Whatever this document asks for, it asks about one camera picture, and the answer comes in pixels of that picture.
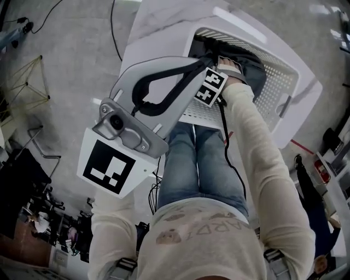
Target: concrete floor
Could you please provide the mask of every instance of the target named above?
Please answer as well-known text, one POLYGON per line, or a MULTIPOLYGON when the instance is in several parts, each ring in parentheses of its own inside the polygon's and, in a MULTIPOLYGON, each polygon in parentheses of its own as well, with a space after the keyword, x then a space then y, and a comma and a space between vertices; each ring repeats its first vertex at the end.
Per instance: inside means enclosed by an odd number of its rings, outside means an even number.
MULTIPOLYGON (((345 56, 339 51, 340 21, 338 10, 350 14, 350 5, 339 0, 228 0, 236 7, 262 22, 279 35, 306 62, 323 85, 323 93, 313 111, 294 139, 312 151, 319 150, 322 135, 328 127, 335 128, 350 98, 342 87, 345 81, 345 56)), ((84 209, 87 197, 95 190, 76 176, 81 140, 86 127, 97 119, 98 105, 94 98, 109 95, 119 74, 119 61, 110 34, 109 13, 112 0, 70 0, 60 3, 37 34, 28 34, 16 50, 2 61, 2 73, 11 73, 39 55, 43 55, 44 72, 51 100, 28 113, 18 129, 21 143, 28 140, 27 127, 44 125, 38 136, 47 153, 62 155, 52 177, 54 194, 65 202, 69 214, 84 209)), ((12 0, 5 20, 28 17, 34 30, 43 22, 51 1, 12 0)), ((116 1, 114 30, 121 53, 135 18, 138 2, 116 1)), ((16 24, 6 24, 4 29, 16 24)), ((50 172, 53 162, 39 159, 50 172)), ((282 150, 289 167, 301 150, 289 144, 282 150)), ((153 179, 144 185, 150 188, 153 179)), ((149 188, 135 193, 140 220, 150 218, 147 194, 149 188)))

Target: marble tabletop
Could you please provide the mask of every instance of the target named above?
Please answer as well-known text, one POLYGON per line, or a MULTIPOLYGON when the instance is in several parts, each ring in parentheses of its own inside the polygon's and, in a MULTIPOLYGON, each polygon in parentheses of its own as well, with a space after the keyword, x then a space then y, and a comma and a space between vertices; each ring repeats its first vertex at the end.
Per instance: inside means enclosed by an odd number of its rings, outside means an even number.
MULTIPOLYGON (((288 110, 272 132, 283 148, 310 113, 322 86, 297 54, 276 34, 247 13, 222 0, 143 0, 129 36, 123 71, 146 60, 163 56, 187 56, 192 37, 200 27, 234 34, 279 57, 299 75, 288 110)), ((152 84, 148 100, 162 98, 176 83, 176 77, 152 84)))

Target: white light strip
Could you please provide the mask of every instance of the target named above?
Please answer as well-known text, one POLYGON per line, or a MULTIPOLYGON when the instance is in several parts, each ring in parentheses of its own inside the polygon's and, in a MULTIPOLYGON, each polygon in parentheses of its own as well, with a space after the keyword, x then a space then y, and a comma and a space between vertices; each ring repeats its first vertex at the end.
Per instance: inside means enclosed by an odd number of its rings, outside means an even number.
POLYGON ((247 32, 248 34, 252 35, 257 40, 263 42, 266 44, 267 38, 264 34, 262 34, 259 30, 251 26, 250 24, 246 23, 245 21, 241 20, 235 15, 232 15, 228 11, 223 10, 222 8, 215 7, 213 9, 213 15, 218 16, 219 18, 228 21, 229 23, 237 26, 241 30, 247 32))

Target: person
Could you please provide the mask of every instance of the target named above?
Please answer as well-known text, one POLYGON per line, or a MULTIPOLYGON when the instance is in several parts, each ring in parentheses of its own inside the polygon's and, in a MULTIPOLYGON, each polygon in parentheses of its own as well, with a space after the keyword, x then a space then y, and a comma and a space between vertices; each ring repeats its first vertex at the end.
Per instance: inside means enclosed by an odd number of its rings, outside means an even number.
POLYGON ((45 232, 49 227, 49 215, 44 212, 28 216, 28 220, 34 222, 35 229, 32 230, 32 235, 37 237, 38 234, 45 232))
POLYGON ((297 155, 294 161, 296 175, 304 196, 302 197, 299 194, 299 198, 308 215, 310 228, 316 234, 314 276, 320 277, 329 271, 328 260, 330 257, 330 251, 337 242, 341 226, 338 221, 328 217, 326 214, 323 199, 313 186, 311 178, 307 174, 305 166, 302 163, 301 155, 297 155), (330 233, 328 222, 334 229, 332 233, 330 233))
MULTIPOLYGON (((228 59, 219 63, 239 71, 228 59)), ((96 193, 89 279, 104 279, 121 258, 137 260, 139 280, 270 279, 268 248, 284 255, 292 279, 306 279, 314 232, 252 95, 241 80, 227 79, 223 98, 259 216, 260 240, 249 226, 243 186, 225 160, 220 131, 194 126, 194 136, 192 125, 179 122, 167 139, 159 203, 138 257, 133 193, 122 200, 96 193)))

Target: plastic basket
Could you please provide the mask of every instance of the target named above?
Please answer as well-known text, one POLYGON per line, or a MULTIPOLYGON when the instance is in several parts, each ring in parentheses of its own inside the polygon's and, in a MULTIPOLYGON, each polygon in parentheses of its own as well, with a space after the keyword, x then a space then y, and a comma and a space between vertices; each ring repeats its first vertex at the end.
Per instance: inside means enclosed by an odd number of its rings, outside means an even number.
MULTIPOLYGON (((195 34, 240 46, 261 59, 265 66, 267 79, 261 95, 255 101, 255 105, 270 131, 273 132, 288 109, 289 101, 298 82, 298 72, 268 51, 224 32, 202 27, 197 29, 195 34)), ((183 113, 180 121, 217 129, 223 128, 220 110, 216 103, 209 108, 193 100, 183 113)))

